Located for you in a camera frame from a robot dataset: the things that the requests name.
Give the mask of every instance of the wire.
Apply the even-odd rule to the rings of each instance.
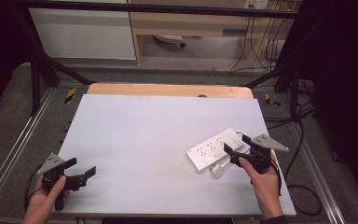
[[[300,126],[301,135],[300,135],[298,147],[296,148],[295,155],[290,160],[289,165],[286,168],[286,172],[284,173],[284,180],[287,180],[287,176],[289,174],[289,171],[290,171],[290,169],[291,169],[291,167],[292,167],[292,165],[293,165],[293,163],[294,163],[294,161],[295,161],[295,159],[296,159],[296,157],[298,155],[299,150],[301,149],[302,142],[303,142],[303,139],[304,139],[304,127],[303,127],[303,124],[302,124],[301,120],[303,118],[305,118],[307,115],[313,113],[313,111],[314,111],[313,105],[309,106],[307,108],[304,108],[307,105],[311,105],[311,102],[307,102],[307,103],[303,104],[298,110],[298,117],[299,117],[298,123],[299,123],[299,126]],[[268,129],[272,129],[272,128],[282,126],[283,124],[292,122],[293,118],[292,117],[290,117],[290,118],[264,118],[264,120],[267,121],[267,122],[276,122],[276,123],[278,123],[278,125],[268,128]],[[305,211],[305,210],[299,208],[297,205],[294,204],[294,207],[295,207],[296,210],[298,210],[299,212],[301,212],[301,213],[303,213],[305,215],[308,215],[308,216],[317,216],[322,212],[322,207],[323,207],[322,201],[321,201],[320,197],[318,196],[318,194],[315,193],[315,191],[313,191],[312,189],[310,189],[308,187],[300,186],[300,185],[288,185],[287,188],[288,189],[292,189],[292,188],[305,189],[308,192],[310,192],[316,198],[316,200],[318,202],[318,210],[316,212]]]
[[[246,26],[246,32],[248,31],[248,29],[249,29],[249,23],[251,22],[251,18],[249,17],[249,20],[248,20],[248,25]],[[241,56],[240,56],[240,58],[237,60],[237,62],[235,63],[235,65],[229,70],[229,73],[232,73],[233,71],[233,69],[238,65],[238,63],[241,61],[241,59],[242,59],[242,56],[243,56],[243,53],[245,52],[245,46],[246,46],[246,36],[247,35],[245,35],[245,41],[243,42],[243,48],[242,48],[242,52],[241,52]]]
[[[293,57],[293,55],[295,53],[298,54],[298,49],[300,49],[300,47],[302,47],[302,45],[304,45],[304,43],[313,35],[313,33],[315,32],[315,30],[319,27],[319,24],[322,22],[322,20],[324,19],[324,17],[327,15],[327,12],[330,10],[330,8],[332,7],[333,3],[335,0],[331,0],[329,5],[327,6],[327,9],[325,10],[324,14],[320,17],[320,19],[316,22],[316,24],[311,27],[310,31],[305,34],[305,36],[299,41],[299,43],[297,44],[297,47],[295,49],[293,49],[282,61],[281,64],[285,64],[287,61],[289,61],[289,59],[291,57]],[[280,70],[284,70],[288,67],[288,65],[286,66],[282,66],[280,67],[280,69],[276,72],[279,72]]]
[[[239,68],[239,69],[233,70],[233,71],[231,71],[231,73],[238,72],[240,70],[254,70],[254,69],[260,69],[260,68],[266,69],[265,67],[246,67],[246,68]]]
[[[301,120],[302,120],[302,118],[301,118],[301,111],[302,111],[302,108],[303,108],[305,105],[308,105],[308,104],[310,104],[310,103],[303,104],[303,105],[299,108],[299,110],[298,110],[298,116],[300,117],[300,119],[298,120],[298,124],[299,124],[299,126],[300,126],[301,135],[300,135],[300,140],[299,140],[298,147],[297,147],[297,149],[296,149],[295,155],[294,155],[293,158],[291,159],[291,161],[290,161],[290,163],[289,163],[289,165],[288,165],[288,167],[287,167],[287,169],[286,169],[286,172],[285,172],[285,174],[284,174],[284,180],[287,179],[287,176],[288,176],[288,174],[289,174],[290,168],[292,167],[292,165],[293,165],[293,163],[294,163],[294,161],[295,161],[295,159],[296,159],[296,157],[297,157],[297,155],[298,155],[298,152],[299,152],[299,150],[301,149],[302,142],[303,142],[303,140],[304,140],[304,127],[303,127],[303,124],[302,124],[302,121],[301,121]],[[288,188],[301,188],[301,189],[305,189],[305,190],[309,191],[309,192],[316,198],[316,200],[318,201],[318,211],[316,211],[316,212],[314,212],[314,213],[312,213],[312,212],[306,212],[305,210],[300,209],[298,206],[296,206],[296,205],[294,204],[295,208],[296,208],[299,212],[301,212],[301,213],[303,213],[303,214],[305,214],[305,215],[308,215],[308,216],[317,216],[317,215],[319,215],[319,214],[322,212],[322,202],[321,202],[321,199],[319,198],[319,196],[318,196],[312,189],[307,188],[307,187],[305,187],[305,186],[300,186],[300,185],[291,185],[291,186],[288,186]]]
[[[277,61],[278,58],[278,40],[277,40],[277,36],[278,36],[278,33],[280,32],[282,26],[283,26],[283,23],[285,22],[285,20],[282,20],[281,24],[279,25],[278,29],[277,29],[277,32],[275,33],[274,37],[271,39],[272,41],[272,45],[271,45],[271,48],[272,48],[272,52],[270,53],[270,57],[268,58],[268,51],[269,51],[269,44],[267,44],[267,50],[266,50],[266,60],[268,61],[271,61],[271,60],[275,60]]]
[[[252,40],[253,40],[253,28],[254,28],[254,26],[255,26],[255,17],[252,17],[251,48],[252,48],[252,51],[254,52],[255,57],[257,58],[258,62],[260,63],[260,65],[261,65],[264,69],[268,70],[268,69],[261,63],[260,58],[258,57],[258,55],[257,55],[257,53],[255,52],[255,49],[254,49],[254,47],[253,47]]]
[[[243,132],[243,131],[236,131],[235,133],[240,133],[240,134],[242,134],[242,135],[247,136],[247,135],[246,135],[246,133],[245,133],[245,132]]]
[[[28,177],[28,181],[27,181],[27,184],[25,186],[25,192],[24,192],[24,203],[23,203],[23,206],[24,206],[24,211],[26,212],[27,211],[27,208],[28,208],[28,205],[30,203],[30,198],[31,196],[36,193],[38,190],[40,189],[37,189],[35,190],[30,196],[28,196],[28,193],[29,193],[29,189],[30,189],[30,186],[31,186],[31,182],[34,178],[34,174],[36,174],[36,172],[40,169],[40,167],[42,167],[43,163],[39,164],[36,166],[36,168],[34,168],[34,170],[31,172],[30,176]]]
[[[299,208],[297,205],[293,204],[295,209],[297,209],[301,213],[303,213],[305,215],[308,215],[308,216],[318,216],[322,212],[322,206],[323,206],[322,201],[321,201],[321,199],[319,198],[318,194],[315,191],[313,191],[312,189],[307,188],[305,186],[301,186],[301,185],[289,185],[289,186],[287,186],[287,188],[288,189],[305,189],[305,190],[309,191],[316,198],[316,200],[318,201],[318,210],[316,212],[307,212],[307,211]]]
[[[230,161],[230,160],[227,160],[227,161],[223,162],[223,164],[221,164],[220,166],[221,166],[221,167],[225,167],[225,165],[226,165],[229,161]]]
[[[295,10],[296,4],[297,4],[297,0],[295,0],[295,3],[293,4],[292,9],[290,9],[291,11]]]

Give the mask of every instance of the electrical outlet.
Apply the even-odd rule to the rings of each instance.
[[[257,0],[255,4],[255,9],[266,9],[269,0]]]
[[[229,128],[187,150],[186,155],[193,162],[197,171],[201,172],[227,156],[223,149],[224,143],[233,150],[245,145],[234,130]]]
[[[246,0],[243,8],[247,9],[255,9],[255,5],[257,4],[257,0]]]

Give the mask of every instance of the cable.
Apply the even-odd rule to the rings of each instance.
[[[225,167],[225,165],[229,162],[229,160],[223,162],[223,164],[221,164],[222,167]]]
[[[240,134],[242,134],[242,135],[247,136],[247,135],[246,135],[246,133],[245,133],[245,132],[243,132],[243,131],[236,131],[235,133],[240,133]]]
[[[299,108],[299,110],[298,110],[298,116],[299,116],[299,117],[301,116],[302,108],[303,108],[305,105],[307,105],[307,104],[304,104],[304,105],[302,105],[302,106]],[[288,176],[288,174],[289,174],[290,168],[292,167],[292,165],[293,165],[293,163],[294,163],[294,161],[295,161],[295,159],[296,159],[296,156],[298,155],[298,152],[299,152],[299,150],[301,149],[302,142],[303,142],[303,140],[304,140],[304,127],[303,127],[303,125],[302,125],[301,118],[298,120],[298,124],[299,124],[299,126],[300,126],[300,131],[301,131],[300,140],[299,140],[298,147],[297,147],[297,149],[296,149],[295,155],[294,155],[293,158],[291,159],[291,161],[290,161],[290,163],[289,163],[289,165],[288,165],[288,167],[287,167],[287,169],[286,169],[286,172],[285,172],[285,174],[284,174],[284,180],[287,179],[287,176]],[[305,190],[309,191],[309,192],[316,198],[316,200],[318,201],[318,206],[319,206],[319,208],[318,208],[318,211],[316,211],[316,212],[314,212],[314,213],[312,213],[312,212],[306,212],[306,211],[304,211],[303,209],[300,209],[298,206],[296,206],[296,205],[294,204],[295,208],[296,208],[299,212],[301,212],[301,213],[303,213],[303,214],[305,214],[305,215],[308,215],[308,216],[317,216],[317,215],[319,215],[319,214],[322,212],[322,202],[321,202],[321,199],[319,198],[319,196],[318,196],[312,189],[307,188],[307,187],[305,187],[305,186],[300,186],[300,185],[291,185],[290,188],[302,188],[302,189],[305,189]]]
[[[25,186],[25,192],[24,192],[24,203],[23,203],[23,206],[24,206],[24,211],[26,212],[27,211],[27,208],[28,208],[28,205],[30,203],[30,198],[31,196],[36,193],[38,190],[40,189],[37,189],[35,190],[31,195],[28,196],[28,193],[29,193],[29,189],[30,189],[30,186],[31,186],[31,182],[34,178],[34,174],[36,174],[36,172],[40,169],[40,167],[42,167],[43,163],[39,164],[36,166],[36,168],[34,168],[34,170],[31,172],[30,176],[28,177],[28,181],[27,181],[27,184]]]
[[[288,167],[286,169],[286,172],[284,173],[284,180],[287,180],[287,176],[289,174],[289,171],[290,171],[290,169],[291,169],[291,167],[292,167],[292,165],[293,165],[293,163],[294,163],[294,161],[295,161],[295,159],[296,159],[296,157],[298,155],[299,150],[301,149],[302,142],[303,142],[303,139],[304,139],[304,127],[303,127],[303,124],[302,124],[301,120],[303,118],[305,118],[307,115],[313,113],[313,111],[314,111],[313,105],[304,109],[304,107],[306,105],[311,105],[311,102],[307,102],[307,103],[303,104],[298,110],[298,117],[299,117],[298,123],[299,123],[299,126],[300,126],[301,135],[300,135],[298,147],[296,148],[295,155],[293,156],[293,158],[289,162],[289,165],[288,165]],[[281,126],[283,124],[286,124],[286,123],[289,123],[289,122],[293,121],[293,118],[292,117],[290,117],[290,118],[265,118],[265,121],[278,123],[278,125],[269,128],[269,129],[272,129],[272,128],[279,127],[279,126]],[[301,212],[301,213],[303,213],[305,215],[308,215],[308,216],[317,216],[322,212],[322,207],[323,207],[322,201],[321,201],[319,195],[317,193],[315,193],[315,191],[313,191],[312,189],[310,189],[308,187],[300,186],[300,185],[288,185],[287,188],[288,189],[292,189],[292,188],[305,189],[308,192],[310,192],[316,198],[316,200],[318,202],[318,210],[316,212],[305,211],[305,210],[299,208],[297,205],[294,204],[294,207],[295,207],[296,210],[298,210],[299,212]]]
[[[281,30],[281,28],[282,28],[284,22],[285,22],[285,20],[282,20],[281,24],[279,25],[279,27],[278,27],[278,29],[277,29],[277,32],[275,33],[274,37],[271,39],[271,41],[272,41],[272,45],[271,45],[271,46],[272,46],[272,48],[275,47],[275,51],[273,50],[273,51],[271,52],[269,58],[267,57],[269,48],[267,48],[267,50],[266,50],[266,54],[265,54],[265,55],[266,55],[266,60],[268,60],[268,61],[271,61],[271,60],[272,60],[272,55],[273,55],[274,52],[275,52],[275,57],[274,57],[273,60],[275,60],[275,61],[278,60],[278,58],[277,58],[277,56],[278,56],[278,53],[277,53],[277,52],[278,52],[278,40],[277,40],[277,36],[278,36],[278,33],[280,32],[280,30]]]
[[[307,211],[299,208],[297,205],[293,204],[295,209],[297,209],[301,213],[303,213],[305,215],[308,215],[308,216],[318,216],[322,212],[322,207],[323,207],[322,201],[319,198],[319,195],[315,191],[313,191],[312,189],[307,188],[305,186],[301,186],[301,185],[289,185],[289,186],[287,186],[287,188],[288,189],[305,189],[305,190],[309,191],[316,198],[316,200],[318,201],[318,210],[316,212],[307,212]]]
[[[288,69],[289,67],[293,67],[293,65],[291,63],[295,62],[295,61],[300,61],[298,59],[298,57],[302,56],[302,52],[301,50],[303,50],[304,48],[304,44],[309,41],[309,39],[312,37],[312,35],[314,35],[315,30],[318,29],[320,23],[322,22],[322,20],[324,19],[324,17],[327,15],[327,12],[330,10],[330,8],[332,7],[333,3],[335,0],[331,0],[329,2],[329,5],[327,6],[327,9],[324,11],[323,15],[320,17],[320,19],[315,23],[315,25],[313,27],[310,28],[310,31],[303,35],[304,37],[298,41],[296,47],[291,50],[291,52],[286,55],[286,57],[284,59],[281,60],[280,62],[280,66],[275,67],[275,69],[273,71],[271,71],[267,77],[273,77],[273,75],[277,75],[280,74],[281,72],[285,71],[286,69]]]
[[[297,0],[295,0],[295,3],[293,4],[292,9],[290,9],[291,11],[295,10],[296,4],[297,4]]]
[[[251,48],[252,48],[252,51],[253,51],[254,54],[255,54],[255,57],[257,58],[258,62],[260,63],[260,65],[261,65],[264,69],[266,69],[266,70],[268,71],[268,69],[267,69],[266,67],[264,67],[264,65],[261,63],[260,58],[258,58],[258,55],[257,55],[257,53],[255,52],[255,49],[254,49],[254,47],[253,47],[252,40],[253,40],[253,28],[254,28],[254,26],[255,26],[255,17],[252,17]]]
[[[249,29],[249,23],[251,22],[251,18],[249,17],[249,20],[248,20],[248,25],[246,26],[246,32],[248,31],[248,29]],[[243,42],[243,48],[242,48],[242,53],[241,53],[241,56],[240,56],[240,58],[237,60],[237,62],[235,63],[235,65],[229,70],[229,73],[232,73],[233,71],[233,69],[238,65],[238,63],[241,61],[241,59],[242,59],[242,56],[243,56],[243,53],[245,52],[245,46],[246,46],[246,36],[247,35],[245,35],[245,41]]]
[[[239,68],[239,69],[233,70],[233,71],[231,71],[231,73],[238,72],[240,70],[253,70],[253,69],[260,69],[260,68],[265,69],[265,67],[247,67],[247,68]]]

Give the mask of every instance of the wrist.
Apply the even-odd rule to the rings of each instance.
[[[261,213],[263,214],[263,218],[270,219],[274,217],[280,217],[283,216],[283,211],[281,208],[281,204],[279,203],[279,200],[274,203],[268,203],[268,204],[259,204]]]

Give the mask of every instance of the wooden edge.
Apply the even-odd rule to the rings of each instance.
[[[253,99],[249,88],[226,86],[164,85],[164,84],[117,84],[94,83],[87,94],[101,95],[156,95],[156,96],[200,96],[216,98]]]

